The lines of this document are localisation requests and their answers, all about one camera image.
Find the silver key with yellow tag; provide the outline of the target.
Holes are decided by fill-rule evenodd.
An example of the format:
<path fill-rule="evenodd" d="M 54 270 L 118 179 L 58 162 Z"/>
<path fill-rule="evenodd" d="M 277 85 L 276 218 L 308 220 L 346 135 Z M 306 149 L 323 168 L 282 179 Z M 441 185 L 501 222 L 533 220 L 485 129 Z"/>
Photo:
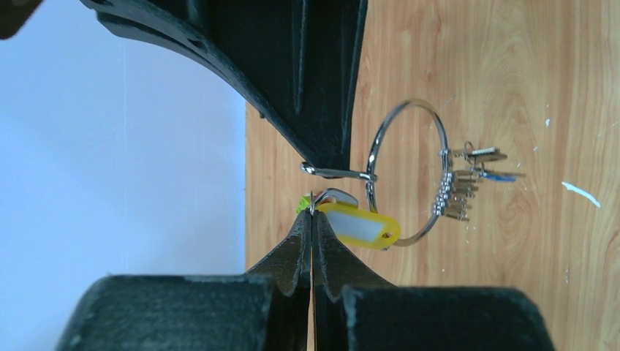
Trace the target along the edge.
<path fill-rule="evenodd" d="M 401 225 L 396 219 L 360 208 L 358 200 L 343 190 L 327 188 L 314 198 L 308 193 L 299 200 L 295 212 L 299 214 L 311 205 L 326 215 L 344 244 L 383 250 L 400 238 Z"/>

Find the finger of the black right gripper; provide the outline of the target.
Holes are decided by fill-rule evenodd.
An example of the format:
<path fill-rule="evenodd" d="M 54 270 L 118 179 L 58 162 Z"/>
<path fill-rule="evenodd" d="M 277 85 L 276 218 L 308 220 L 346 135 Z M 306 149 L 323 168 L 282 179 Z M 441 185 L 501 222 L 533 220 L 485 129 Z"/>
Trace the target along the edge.
<path fill-rule="evenodd" d="M 118 37 L 197 62 L 311 166 L 346 170 L 366 1 L 87 1 Z"/>

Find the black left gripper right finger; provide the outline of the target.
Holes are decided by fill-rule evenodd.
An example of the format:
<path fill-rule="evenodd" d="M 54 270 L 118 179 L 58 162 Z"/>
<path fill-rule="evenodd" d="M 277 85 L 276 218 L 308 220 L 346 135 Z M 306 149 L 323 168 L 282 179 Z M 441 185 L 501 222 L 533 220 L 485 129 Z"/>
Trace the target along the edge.
<path fill-rule="evenodd" d="M 311 225 L 317 350 L 552 350 L 537 305 L 511 287 L 397 286 Z"/>

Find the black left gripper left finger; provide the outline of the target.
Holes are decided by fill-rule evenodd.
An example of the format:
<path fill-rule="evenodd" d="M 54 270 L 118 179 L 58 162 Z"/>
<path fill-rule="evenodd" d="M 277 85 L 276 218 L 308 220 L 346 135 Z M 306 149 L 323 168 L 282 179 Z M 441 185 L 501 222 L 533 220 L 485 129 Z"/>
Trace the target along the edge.
<path fill-rule="evenodd" d="M 58 350 L 305 350 L 311 214 L 240 275 L 112 275 L 76 306 Z"/>

